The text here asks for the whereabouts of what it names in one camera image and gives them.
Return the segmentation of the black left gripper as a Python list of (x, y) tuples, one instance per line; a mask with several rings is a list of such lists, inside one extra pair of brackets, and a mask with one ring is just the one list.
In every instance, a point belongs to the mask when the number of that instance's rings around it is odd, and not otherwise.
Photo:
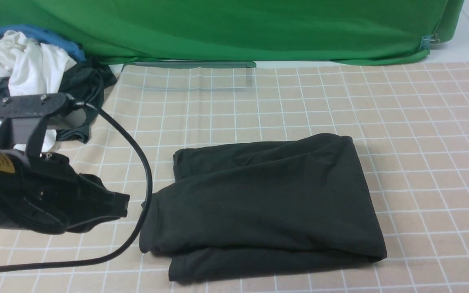
[(0, 152), (0, 229), (84, 234), (128, 215), (130, 195), (78, 174), (63, 155), (26, 158)]

